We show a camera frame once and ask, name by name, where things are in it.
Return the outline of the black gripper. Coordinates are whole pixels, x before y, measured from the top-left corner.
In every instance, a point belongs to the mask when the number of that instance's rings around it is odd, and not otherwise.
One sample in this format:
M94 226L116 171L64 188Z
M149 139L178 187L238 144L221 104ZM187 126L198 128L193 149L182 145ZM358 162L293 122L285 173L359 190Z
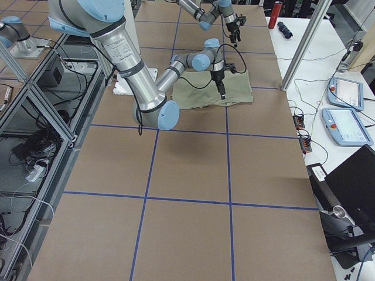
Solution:
M230 32L230 41L234 47L237 47L237 42L241 41L240 37L240 21L226 23L227 30Z
M223 100L226 97L226 90L223 84L223 80L225 78L224 70L211 71L210 74L212 80L216 83L220 98Z

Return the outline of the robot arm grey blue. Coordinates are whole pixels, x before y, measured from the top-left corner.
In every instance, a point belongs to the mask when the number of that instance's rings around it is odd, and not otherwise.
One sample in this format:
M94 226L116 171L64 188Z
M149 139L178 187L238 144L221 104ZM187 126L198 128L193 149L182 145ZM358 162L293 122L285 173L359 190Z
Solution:
M208 12L193 1L182 0L176 1L176 3L193 16L203 30L209 30L217 18L223 18L228 32L230 32L229 39L234 47L237 47L237 42L241 41L240 26L245 24L246 16L236 14L231 1L214 1Z
M49 1L48 4L53 29L90 37L103 45L110 62L134 95L132 116L140 128L146 126L168 131L176 126L179 106L167 98L166 91L189 68L196 71L211 68L212 80L220 96L225 98L223 56L217 39L205 41L201 52L176 55L160 78L154 81L126 31L124 1Z

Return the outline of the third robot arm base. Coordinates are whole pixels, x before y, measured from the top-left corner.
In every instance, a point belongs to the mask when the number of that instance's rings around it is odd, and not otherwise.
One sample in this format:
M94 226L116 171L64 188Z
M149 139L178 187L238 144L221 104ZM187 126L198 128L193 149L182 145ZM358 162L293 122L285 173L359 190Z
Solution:
M37 59L49 40L32 37L17 16L1 19L1 43L17 59Z

